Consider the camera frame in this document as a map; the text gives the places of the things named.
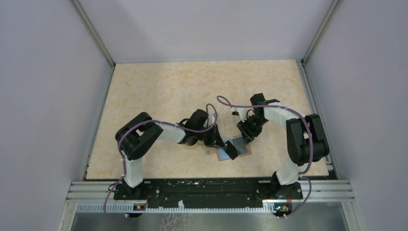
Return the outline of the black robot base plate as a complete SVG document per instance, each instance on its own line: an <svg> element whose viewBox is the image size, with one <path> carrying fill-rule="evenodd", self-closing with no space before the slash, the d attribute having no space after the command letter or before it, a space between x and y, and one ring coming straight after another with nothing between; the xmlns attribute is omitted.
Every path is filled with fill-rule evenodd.
<svg viewBox="0 0 408 231"><path fill-rule="evenodd" d="M274 177L145 179L135 188L119 183L116 200L146 200L148 208L260 208L263 200L302 200L300 183L279 185Z"/></svg>

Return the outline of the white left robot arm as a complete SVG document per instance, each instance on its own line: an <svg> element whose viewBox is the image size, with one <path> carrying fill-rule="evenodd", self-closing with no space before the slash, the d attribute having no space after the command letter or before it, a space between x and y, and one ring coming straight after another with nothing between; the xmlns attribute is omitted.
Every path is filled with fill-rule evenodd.
<svg viewBox="0 0 408 231"><path fill-rule="evenodd" d="M154 120L147 112L142 112L125 124L115 134L115 140L122 157L126 184L125 192L132 199L143 196L142 157L157 140L193 146L201 141L206 147L225 151L232 159L237 151L230 141L223 141L216 122L217 114L197 109L189 118L172 124Z"/></svg>

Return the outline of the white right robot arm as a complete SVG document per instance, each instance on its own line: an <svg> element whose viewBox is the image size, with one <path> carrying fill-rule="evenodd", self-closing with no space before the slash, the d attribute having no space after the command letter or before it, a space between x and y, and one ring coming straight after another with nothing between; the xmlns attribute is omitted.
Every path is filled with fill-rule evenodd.
<svg viewBox="0 0 408 231"><path fill-rule="evenodd" d="M330 152L321 118L317 114L301 114L276 99L266 100L262 93L253 95L250 102L251 106L234 106L231 109L241 119L237 127L245 143L258 137L269 121L286 131L289 157L274 173L277 181L271 185L273 196L284 198L290 191L289 185L307 173L313 162L325 158Z"/></svg>

